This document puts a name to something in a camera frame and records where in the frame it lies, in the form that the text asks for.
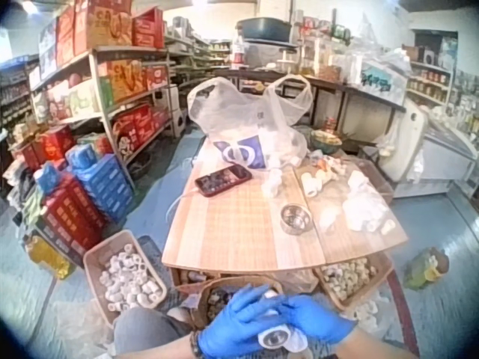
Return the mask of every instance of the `small metal bowl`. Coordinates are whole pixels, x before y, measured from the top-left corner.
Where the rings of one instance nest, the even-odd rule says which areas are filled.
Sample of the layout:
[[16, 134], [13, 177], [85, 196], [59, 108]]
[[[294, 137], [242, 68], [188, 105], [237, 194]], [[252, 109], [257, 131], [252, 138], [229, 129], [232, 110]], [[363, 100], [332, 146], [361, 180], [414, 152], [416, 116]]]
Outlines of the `small metal bowl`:
[[281, 228], [287, 234], [299, 236], [313, 227], [313, 216], [304, 206], [290, 203], [281, 209]]

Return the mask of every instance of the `jeans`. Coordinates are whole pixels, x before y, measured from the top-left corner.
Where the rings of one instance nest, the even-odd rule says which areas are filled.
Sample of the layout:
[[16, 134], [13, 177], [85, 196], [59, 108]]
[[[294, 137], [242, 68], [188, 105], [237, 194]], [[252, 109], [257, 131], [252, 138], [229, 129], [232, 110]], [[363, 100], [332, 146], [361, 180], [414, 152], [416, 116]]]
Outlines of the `jeans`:
[[115, 320], [116, 353], [141, 352], [163, 346], [191, 331], [192, 328], [186, 323], [178, 322], [156, 310], [132, 308]]

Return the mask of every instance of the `ceiling light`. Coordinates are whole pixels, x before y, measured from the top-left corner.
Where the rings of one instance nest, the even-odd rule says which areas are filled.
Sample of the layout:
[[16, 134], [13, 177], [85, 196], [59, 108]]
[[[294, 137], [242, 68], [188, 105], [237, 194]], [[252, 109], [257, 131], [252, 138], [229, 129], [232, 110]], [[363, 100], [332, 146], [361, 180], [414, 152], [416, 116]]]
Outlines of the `ceiling light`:
[[38, 13], [37, 7], [31, 1], [22, 1], [22, 7], [27, 13]]

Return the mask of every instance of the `smartphone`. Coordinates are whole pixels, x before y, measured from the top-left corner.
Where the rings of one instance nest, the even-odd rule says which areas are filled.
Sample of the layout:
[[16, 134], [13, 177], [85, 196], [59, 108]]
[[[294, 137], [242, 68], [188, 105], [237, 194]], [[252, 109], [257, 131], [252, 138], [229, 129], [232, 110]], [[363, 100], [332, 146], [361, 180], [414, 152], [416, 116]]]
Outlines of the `smartphone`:
[[205, 197], [212, 197], [253, 178], [251, 172], [240, 165], [233, 165], [195, 179], [195, 185]]

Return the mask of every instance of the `wall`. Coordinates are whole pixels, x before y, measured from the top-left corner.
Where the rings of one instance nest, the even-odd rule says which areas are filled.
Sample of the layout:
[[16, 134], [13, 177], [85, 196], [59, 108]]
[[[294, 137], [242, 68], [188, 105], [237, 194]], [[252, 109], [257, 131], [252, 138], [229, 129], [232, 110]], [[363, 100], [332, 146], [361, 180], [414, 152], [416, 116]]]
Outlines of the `wall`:
[[479, 76], [479, 7], [410, 13], [411, 29], [457, 31], [457, 69]]
[[296, 0], [296, 9], [305, 16], [332, 19], [332, 10], [337, 9], [337, 23], [357, 36], [363, 14], [373, 26], [378, 43], [395, 49], [403, 43], [414, 46], [414, 34], [409, 30], [409, 13], [401, 7], [390, 5], [392, 0]]
[[50, 13], [28, 15], [25, 11], [10, 11], [3, 26], [8, 30], [12, 56], [38, 53], [38, 34], [49, 23]]
[[256, 4], [209, 4], [197, 9], [193, 6], [167, 10], [163, 17], [171, 25], [173, 18], [189, 19], [193, 29], [207, 39], [231, 39], [238, 21], [254, 17]]

